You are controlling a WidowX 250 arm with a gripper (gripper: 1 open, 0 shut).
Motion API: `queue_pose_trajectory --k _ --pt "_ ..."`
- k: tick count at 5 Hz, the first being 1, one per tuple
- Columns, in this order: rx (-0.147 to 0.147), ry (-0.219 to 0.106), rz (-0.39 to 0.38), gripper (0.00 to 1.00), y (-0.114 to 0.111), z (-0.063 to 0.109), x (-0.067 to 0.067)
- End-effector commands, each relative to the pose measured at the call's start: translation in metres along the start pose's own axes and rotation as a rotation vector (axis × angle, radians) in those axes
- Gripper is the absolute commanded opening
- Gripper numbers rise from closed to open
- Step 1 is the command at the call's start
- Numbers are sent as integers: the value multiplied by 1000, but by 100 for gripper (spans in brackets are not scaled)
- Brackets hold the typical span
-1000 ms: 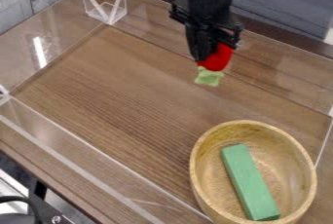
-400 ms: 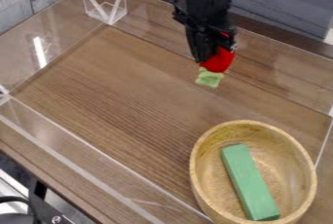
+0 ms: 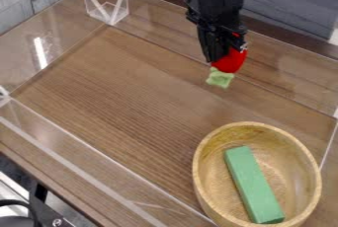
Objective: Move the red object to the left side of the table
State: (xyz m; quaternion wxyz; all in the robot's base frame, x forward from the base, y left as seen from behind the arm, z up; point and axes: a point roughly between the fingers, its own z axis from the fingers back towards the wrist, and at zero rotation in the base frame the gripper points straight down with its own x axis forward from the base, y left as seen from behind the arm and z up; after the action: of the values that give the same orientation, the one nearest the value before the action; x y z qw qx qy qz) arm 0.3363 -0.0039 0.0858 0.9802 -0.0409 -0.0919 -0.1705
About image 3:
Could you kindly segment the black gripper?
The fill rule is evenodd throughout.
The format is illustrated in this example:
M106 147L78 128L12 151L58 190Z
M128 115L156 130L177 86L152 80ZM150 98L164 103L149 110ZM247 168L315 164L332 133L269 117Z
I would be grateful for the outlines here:
M216 20L212 20L200 13L197 0L184 0L184 4L185 18L196 25L205 61L217 61L229 53L231 48L243 51L247 48L244 41L247 29L241 25L239 14L220 15Z

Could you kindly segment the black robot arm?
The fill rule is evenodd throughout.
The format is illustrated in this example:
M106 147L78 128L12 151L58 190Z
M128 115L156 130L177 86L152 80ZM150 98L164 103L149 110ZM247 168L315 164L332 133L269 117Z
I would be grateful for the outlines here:
M219 61L229 49L245 48L247 27L240 19L244 0L184 0L185 18L196 26L205 61Z

